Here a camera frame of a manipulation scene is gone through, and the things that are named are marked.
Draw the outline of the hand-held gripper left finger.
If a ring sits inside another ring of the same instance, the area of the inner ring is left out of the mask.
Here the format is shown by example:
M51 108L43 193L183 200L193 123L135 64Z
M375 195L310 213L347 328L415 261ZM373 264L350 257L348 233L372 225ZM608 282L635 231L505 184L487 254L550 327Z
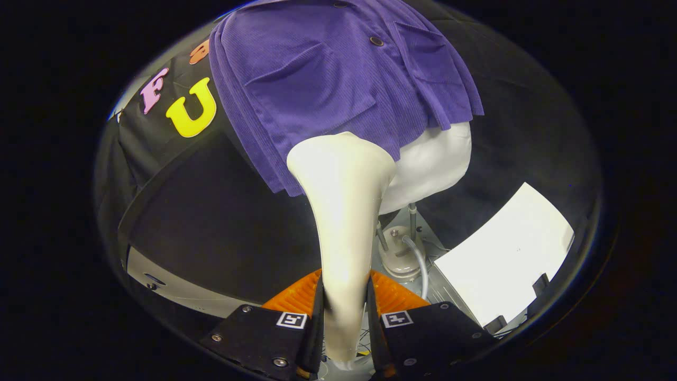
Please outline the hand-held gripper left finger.
M246 380L314 380L322 357L324 306L319 269L262 306L238 306L200 345Z

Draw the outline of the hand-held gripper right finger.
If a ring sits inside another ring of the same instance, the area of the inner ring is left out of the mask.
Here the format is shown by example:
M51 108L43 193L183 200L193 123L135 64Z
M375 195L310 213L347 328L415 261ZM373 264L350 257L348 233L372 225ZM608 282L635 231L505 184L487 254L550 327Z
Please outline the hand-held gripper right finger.
M452 302L431 304L375 270L366 309L375 379L455 379L498 344Z

